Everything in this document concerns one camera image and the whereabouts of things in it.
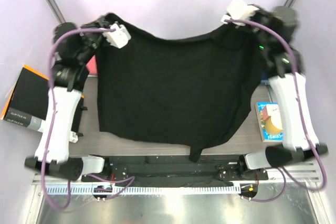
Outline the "black t shirt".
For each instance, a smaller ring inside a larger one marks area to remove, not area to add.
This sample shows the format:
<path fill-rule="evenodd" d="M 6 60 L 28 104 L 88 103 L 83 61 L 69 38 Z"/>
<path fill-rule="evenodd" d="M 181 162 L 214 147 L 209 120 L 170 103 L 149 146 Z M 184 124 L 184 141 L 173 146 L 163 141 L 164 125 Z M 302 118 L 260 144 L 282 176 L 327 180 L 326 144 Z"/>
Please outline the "black t shirt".
<path fill-rule="evenodd" d="M 123 48 L 96 52 L 99 129 L 134 141 L 190 147 L 190 160 L 224 144 L 251 111 L 260 84 L 257 39 L 244 28 L 222 25 L 196 37 L 166 40 L 126 23 Z"/>

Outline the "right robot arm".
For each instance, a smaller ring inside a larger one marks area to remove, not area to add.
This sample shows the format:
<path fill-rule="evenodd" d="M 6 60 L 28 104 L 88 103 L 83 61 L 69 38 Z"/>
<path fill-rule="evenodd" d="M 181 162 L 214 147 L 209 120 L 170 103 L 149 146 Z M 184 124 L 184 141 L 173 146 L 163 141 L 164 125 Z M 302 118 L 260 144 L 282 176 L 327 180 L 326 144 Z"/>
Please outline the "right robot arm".
<path fill-rule="evenodd" d="M 290 45 L 298 26 L 296 11 L 277 6 L 268 12 L 257 5 L 247 5 L 242 20 L 260 44 L 268 81 L 280 109 L 283 140 L 243 156 L 244 162 L 237 166 L 239 177 L 250 179 L 257 169 L 319 160 L 328 153 L 328 147 L 319 142 L 314 132 L 301 55 Z"/>

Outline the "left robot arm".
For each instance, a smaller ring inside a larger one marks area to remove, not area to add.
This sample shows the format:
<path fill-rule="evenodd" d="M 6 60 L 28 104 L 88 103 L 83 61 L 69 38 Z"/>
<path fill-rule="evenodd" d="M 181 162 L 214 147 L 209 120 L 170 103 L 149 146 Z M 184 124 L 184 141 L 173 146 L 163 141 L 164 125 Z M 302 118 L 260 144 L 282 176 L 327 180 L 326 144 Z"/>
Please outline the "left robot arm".
<path fill-rule="evenodd" d="M 63 23 L 54 30 L 54 44 L 49 56 L 48 110 L 40 143 L 34 156 L 25 159 L 25 167 L 70 181 L 94 174 L 105 182 L 112 174 L 105 158 L 99 155 L 69 156 L 69 138 L 75 111 L 81 99 L 89 71 L 86 64 L 103 44 L 103 31 L 110 27 L 106 18 L 78 28 Z"/>

